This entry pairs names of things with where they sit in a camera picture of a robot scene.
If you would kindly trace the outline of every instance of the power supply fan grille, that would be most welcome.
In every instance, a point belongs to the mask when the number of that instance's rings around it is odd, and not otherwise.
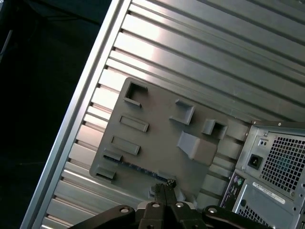
[[[248,205],[244,209],[239,209],[239,215],[251,219],[255,222],[261,223],[264,226],[269,226],[257,213],[255,213]]]
[[[262,171],[262,178],[290,192],[295,190],[305,166],[305,141],[277,137]]]

